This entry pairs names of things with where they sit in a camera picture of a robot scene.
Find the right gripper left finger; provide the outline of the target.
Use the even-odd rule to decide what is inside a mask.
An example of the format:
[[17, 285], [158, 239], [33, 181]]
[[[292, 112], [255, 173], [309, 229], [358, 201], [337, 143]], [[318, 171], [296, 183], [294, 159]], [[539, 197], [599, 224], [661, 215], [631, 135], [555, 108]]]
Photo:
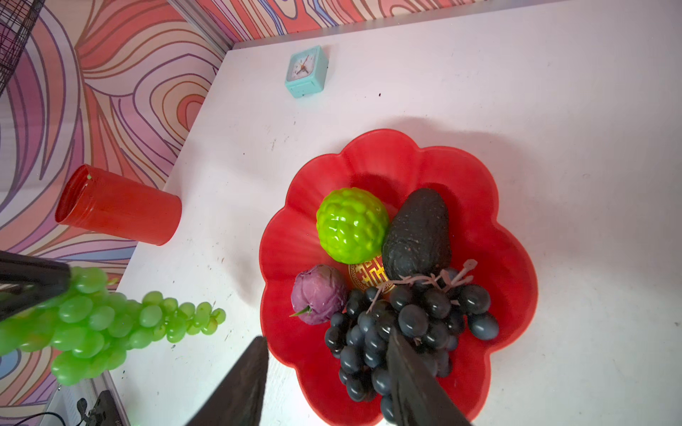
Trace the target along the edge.
[[266, 392], [269, 350], [255, 337], [189, 426], [259, 425]]

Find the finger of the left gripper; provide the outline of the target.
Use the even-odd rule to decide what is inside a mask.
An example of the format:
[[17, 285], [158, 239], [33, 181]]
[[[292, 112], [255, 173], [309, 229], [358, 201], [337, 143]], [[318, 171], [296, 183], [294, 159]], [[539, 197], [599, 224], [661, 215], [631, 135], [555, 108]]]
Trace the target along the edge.
[[1, 252], [1, 321], [65, 294], [70, 267], [61, 262]]

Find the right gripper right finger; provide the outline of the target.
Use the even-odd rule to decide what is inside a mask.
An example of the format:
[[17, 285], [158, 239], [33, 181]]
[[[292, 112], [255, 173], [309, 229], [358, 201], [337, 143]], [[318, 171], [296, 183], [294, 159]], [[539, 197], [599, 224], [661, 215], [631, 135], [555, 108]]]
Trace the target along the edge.
[[397, 425], [472, 425], [397, 329], [390, 335], [386, 358]]

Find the green grape bunch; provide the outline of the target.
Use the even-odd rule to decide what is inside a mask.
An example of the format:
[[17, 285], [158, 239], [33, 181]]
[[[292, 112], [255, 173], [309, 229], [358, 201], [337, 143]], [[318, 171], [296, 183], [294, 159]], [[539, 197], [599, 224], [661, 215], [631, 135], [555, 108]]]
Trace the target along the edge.
[[151, 291], [136, 301], [111, 291], [99, 268], [76, 267], [62, 295], [14, 314], [1, 323], [1, 353], [57, 351], [56, 381], [71, 386], [121, 367], [132, 350], [188, 335], [212, 335], [227, 314], [209, 302], [179, 303]]

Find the dark purple grape bunch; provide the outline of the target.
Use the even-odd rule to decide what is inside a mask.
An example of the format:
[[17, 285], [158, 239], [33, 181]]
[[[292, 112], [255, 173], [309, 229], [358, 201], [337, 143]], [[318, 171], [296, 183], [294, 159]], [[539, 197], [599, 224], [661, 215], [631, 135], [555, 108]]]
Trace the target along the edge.
[[399, 333], [433, 376], [453, 370], [451, 354], [460, 335], [470, 331], [481, 341], [498, 337], [500, 327], [489, 309], [492, 298], [473, 283], [473, 259], [461, 269], [437, 275], [404, 276], [376, 288], [354, 290], [346, 308], [330, 318], [325, 344], [339, 360], [339, 379], [355, 401], [380, 398], [383, 417], [396, 422], [388, 368], [389, 337]]

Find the purple round fruit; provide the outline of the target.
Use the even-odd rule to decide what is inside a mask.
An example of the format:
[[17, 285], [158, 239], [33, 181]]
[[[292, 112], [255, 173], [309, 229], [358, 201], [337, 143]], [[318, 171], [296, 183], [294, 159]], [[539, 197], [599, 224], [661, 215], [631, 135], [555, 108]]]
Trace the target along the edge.
[[318, 264], [300, 273], [291, 292], [291, 317], [308, 325], [323, 324], [346, 307], [349, 290], [345, 277], [332, 266]]

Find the dark avocado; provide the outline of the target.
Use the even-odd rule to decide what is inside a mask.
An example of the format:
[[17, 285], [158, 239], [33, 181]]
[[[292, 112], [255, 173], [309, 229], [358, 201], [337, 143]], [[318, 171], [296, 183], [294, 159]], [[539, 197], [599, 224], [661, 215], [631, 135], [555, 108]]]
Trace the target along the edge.
[[382, 248], [390, 280], [438, 274], [450, 265], [449, 210], [438, 192], [421, 188], [398, 211]]

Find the bright green bumpy fruit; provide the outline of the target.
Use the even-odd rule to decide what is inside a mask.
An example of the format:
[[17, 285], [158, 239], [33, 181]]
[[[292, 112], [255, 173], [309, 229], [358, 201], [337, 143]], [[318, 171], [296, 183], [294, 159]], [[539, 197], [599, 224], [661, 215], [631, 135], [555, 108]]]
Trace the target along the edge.
[[389, 225], [383, 202], [357, 187], [332, 191], [316, 212], [321, 247], [340, 264], [361, 264], [378, 257]]

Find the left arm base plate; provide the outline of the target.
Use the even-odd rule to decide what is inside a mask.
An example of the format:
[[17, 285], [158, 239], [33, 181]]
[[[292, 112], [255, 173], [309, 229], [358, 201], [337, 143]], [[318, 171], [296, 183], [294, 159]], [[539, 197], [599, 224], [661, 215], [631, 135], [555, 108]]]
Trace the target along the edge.
[[88, 408], [86, 399], [81, 398], [76, 403], [81, 420], [78, 425], [85, 426], [124, 426], [125, 422], [115, 403], [114, 396], [110, 390], [105, 390], [99, 394], [93, 408]]

